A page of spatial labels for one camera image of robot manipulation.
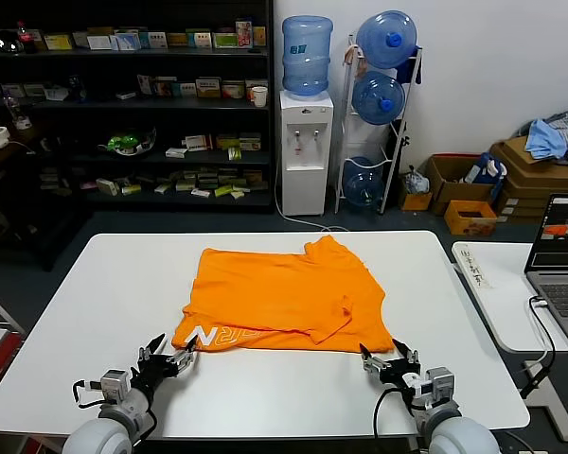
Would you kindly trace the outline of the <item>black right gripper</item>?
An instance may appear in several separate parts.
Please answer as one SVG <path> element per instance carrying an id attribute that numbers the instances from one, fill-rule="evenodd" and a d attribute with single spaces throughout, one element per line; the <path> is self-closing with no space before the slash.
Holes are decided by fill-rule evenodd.
<path id="1" fill-rule="evenodd" d="M 418 351 L 412 350 L 400 340 L 393 339 L 393 343 L 405 361 L 384 361 L 374 357 L 369 350 L 360 345 L 363 368 L 369 374 L 381 374 L 381 383 L 391 384 L 404 393 L 413 395 L 413 388 L 407 383 L 406 375 L 419 375 L 421 365 L 418 361 Z"/>

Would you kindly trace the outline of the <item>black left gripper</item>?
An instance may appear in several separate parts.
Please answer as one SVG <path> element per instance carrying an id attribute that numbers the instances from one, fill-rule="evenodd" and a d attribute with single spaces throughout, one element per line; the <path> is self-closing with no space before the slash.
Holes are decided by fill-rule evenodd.
<path id="1" fill-rule="evenodd" d="M 186 348 L 174 355 L 162 355 L 166 334 L 152 339 L 145 347 L 139 348 L 137 368 L 133 372 L 131 387 L 142 393 L 155 393 L 166 379 L 176 377 L 187 369 L 195 359 L 195 348 Z"/>

